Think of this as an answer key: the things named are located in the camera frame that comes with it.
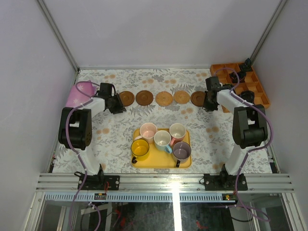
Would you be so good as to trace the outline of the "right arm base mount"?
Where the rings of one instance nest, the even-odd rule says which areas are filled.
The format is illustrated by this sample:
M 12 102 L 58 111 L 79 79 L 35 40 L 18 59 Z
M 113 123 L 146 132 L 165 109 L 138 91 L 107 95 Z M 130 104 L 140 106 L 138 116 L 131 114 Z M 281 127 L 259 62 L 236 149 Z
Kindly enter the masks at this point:
M 199 184 L 205 187 L 206 191 L 235 191 L 237 183 L 238 191 L 247 191 L 247 180 L 244 174 L 229 175 L 226 170 L 220 171 L 219 175 L 204 174 Z

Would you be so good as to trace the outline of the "dark wooden coaster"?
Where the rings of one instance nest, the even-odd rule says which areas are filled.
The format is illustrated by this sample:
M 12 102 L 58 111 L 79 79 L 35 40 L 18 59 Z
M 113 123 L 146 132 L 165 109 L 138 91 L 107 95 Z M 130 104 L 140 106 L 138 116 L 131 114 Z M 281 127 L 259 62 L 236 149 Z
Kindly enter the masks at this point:
M 150 91 L 142 90 L 136 94 L 135 99 L 139 105 L 147 106 L 153 102 L 154 97 Z

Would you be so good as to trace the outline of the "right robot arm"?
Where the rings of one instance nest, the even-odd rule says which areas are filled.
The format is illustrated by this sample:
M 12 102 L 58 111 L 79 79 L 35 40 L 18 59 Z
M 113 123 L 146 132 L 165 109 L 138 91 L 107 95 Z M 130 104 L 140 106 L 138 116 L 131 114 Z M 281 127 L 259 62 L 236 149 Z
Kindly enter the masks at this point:
M 268 138 L 267 118 L 265 108 L 261 104 L 254 105 L 235 94 L 231 85 L 221 85 L 217 76 L 205 80 L 206 93 L 203 109 L 206 112 L 218 110 L 218 106 L 225 107 L 233 114 L 232 137 L 234 148 L 223 167 L 226 172 L 219 178 L 220 186 L 225 190 L 232 189 L 250 152 L 265 148 L 262 146 Z

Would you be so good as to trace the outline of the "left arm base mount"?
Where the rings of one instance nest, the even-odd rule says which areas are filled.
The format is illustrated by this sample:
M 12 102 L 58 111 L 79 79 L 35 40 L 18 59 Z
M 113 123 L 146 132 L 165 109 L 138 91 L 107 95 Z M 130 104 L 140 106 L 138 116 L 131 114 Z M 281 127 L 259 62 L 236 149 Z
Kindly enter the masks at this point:
M 95 191 L 95 190 L 104 190 L 104 191 L 118 191 L 120 185 L 120 176 L 119 175 L 105 175 L 103 170 L 100 169 L 97 175 L 87 176 L 85 183 L 82 185 L 85 174 L 79 171 L 74 173 L 76 177 L 79 178 L 78 189 Z

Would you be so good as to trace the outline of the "woven rattan coaster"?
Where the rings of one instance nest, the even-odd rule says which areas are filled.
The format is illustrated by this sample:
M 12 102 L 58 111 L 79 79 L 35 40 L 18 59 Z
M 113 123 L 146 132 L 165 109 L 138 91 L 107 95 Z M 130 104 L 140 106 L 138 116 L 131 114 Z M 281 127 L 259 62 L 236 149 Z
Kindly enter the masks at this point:
M 190 101 L 190 95 L 184 90 L 175 92 L 173 98 L 179 104 L 186 104 Z
M 173 102 L 173 96 L 167 91 L 162 91 L 156 95 L 155 101 L 160 106 L 168 106 Z

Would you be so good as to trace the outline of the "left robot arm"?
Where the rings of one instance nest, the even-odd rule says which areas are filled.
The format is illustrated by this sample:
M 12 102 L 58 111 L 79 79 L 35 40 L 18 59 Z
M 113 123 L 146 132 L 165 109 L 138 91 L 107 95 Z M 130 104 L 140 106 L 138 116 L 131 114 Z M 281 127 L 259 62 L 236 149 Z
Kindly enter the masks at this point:
M 91 147 L 92 119 L 106 110 L 114 115 L 126 111 L 115 86 L 80 81 L 70 90 L 59 125 L 59 143 L 75 153 L 95 190 L 105 186 L 105 177 Z

